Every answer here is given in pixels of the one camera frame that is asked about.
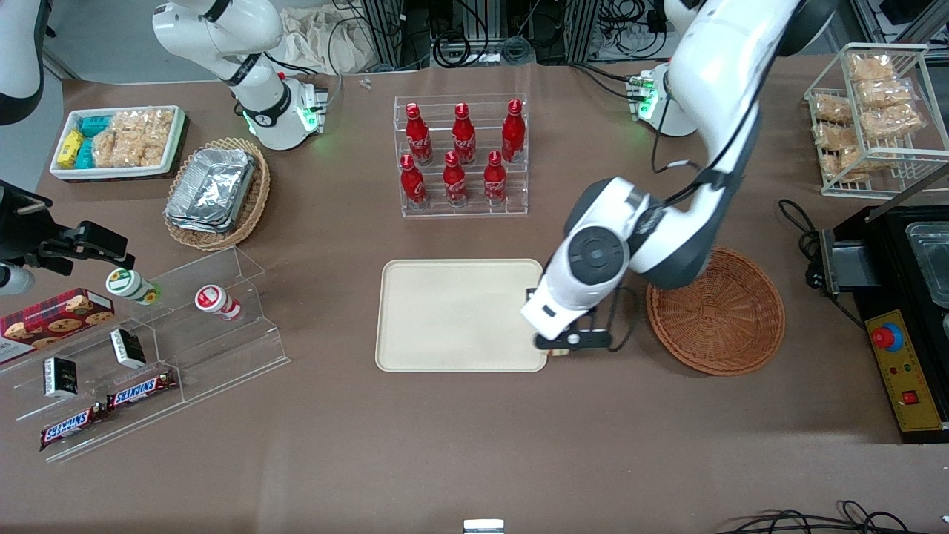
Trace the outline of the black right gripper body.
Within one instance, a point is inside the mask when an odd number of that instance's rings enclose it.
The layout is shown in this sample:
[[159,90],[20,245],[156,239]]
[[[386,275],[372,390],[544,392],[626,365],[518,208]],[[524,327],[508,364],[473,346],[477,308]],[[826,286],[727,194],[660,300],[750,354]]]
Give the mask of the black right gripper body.
[[4,180],[1,186],[1,260],[23,267],[27,256],[57,237],[57,223],[50,215],[52,200]]

